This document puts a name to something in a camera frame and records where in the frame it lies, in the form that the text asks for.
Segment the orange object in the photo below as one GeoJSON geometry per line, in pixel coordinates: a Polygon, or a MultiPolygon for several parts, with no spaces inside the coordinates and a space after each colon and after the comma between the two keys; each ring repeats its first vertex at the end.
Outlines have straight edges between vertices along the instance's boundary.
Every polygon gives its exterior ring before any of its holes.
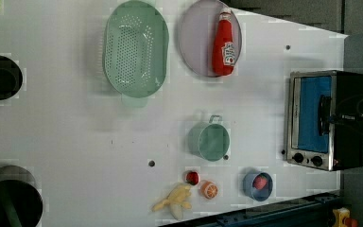
{"type": "Polygon", "coordinates": [[[358,221],[352,218],[344,218],[343,223],[347,225],[347,227],[358,227],[358,221]]]}
{"type": "Polygon", "coordinates": [[[231,10],[223,8],[220,12],[212,53],[212,67],[219,76],[230,75],[234,70],[235,53],[230,18],[231,10]]]}
{"type": "Polygon", "coordinates": [[[213,199],[217,195],[217,186],[212,182],[206,182],[201,187],[201,193],[206,199],[213,199]]]}

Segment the ketchup bottle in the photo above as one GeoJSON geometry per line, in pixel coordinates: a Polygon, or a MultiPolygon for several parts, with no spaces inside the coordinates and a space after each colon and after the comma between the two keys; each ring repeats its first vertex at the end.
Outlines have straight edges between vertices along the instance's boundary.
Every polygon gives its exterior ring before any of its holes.
{"type": "Polygon", "coordinates": [[[230,75],[234,70],[235,54],[230,18],[230,8],[223,8],[219,16],[212,53],[212,67],[219,76],[230,75]]]}

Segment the floor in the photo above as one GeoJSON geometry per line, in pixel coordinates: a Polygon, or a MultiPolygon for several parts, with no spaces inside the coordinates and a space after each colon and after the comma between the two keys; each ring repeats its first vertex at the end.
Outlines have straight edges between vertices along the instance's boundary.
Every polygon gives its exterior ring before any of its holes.
{"type": "MultiPolygon", "coordinates": [[[[363,1],[223,0],[233,8],[351,35],[346,40],[345,69],[363,73],[363,1]]],[[[363,226],[363,167],[342,174],[342,195],[352,217],[363,226]]]]}

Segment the green colander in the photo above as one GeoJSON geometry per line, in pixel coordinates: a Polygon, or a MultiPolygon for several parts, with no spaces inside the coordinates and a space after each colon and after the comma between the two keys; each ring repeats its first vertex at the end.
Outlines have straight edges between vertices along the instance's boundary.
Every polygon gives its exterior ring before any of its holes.
{"type": "Polygon", "coordinates": [[[150,4],[121,4],[106,26],[103,66],[113,87],[142,98],[161,88],[166,75],[169,33],[161,13],[150,4]]]}

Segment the cable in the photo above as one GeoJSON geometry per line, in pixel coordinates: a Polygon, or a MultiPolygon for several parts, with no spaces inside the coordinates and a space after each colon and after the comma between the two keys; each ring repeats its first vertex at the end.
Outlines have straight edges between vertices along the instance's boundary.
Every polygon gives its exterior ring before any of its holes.
{"type": "Polygon", "coordinates": [[[352,100],[354,98],[357,98],[357,97],[363,97],[363,95],[356,95],[356,96],[349,96],[347,98],[344,98],[343,100],[341,100],[337,105],[336,105],[336,113],[338,113],[338,109],[339,107],[341,107],[341,105],[349,100],[352,100]]]}
{"type": "Polygon", "coordinates": [[[358,130],[358,129],[354,128],[354,127],[353,127],[353,126],[351,126],[351,125],[347,125],[347,124],[342,123],[342,122],[338,122],[338,123],[336,123],[336,122],[331,122],[331,123],[332,123],[332,124],[336,124],[336,125],[345,126],[345,127],[349,128],[349,129],[351,129],[351,130],[355,131],[356,133],[358,133],[358,134],[360,134],[360,135],[362,135],[362,136],[363,136],[363,132],[362,132],[362,131],[360,131],[360,130],[358,130]]]}

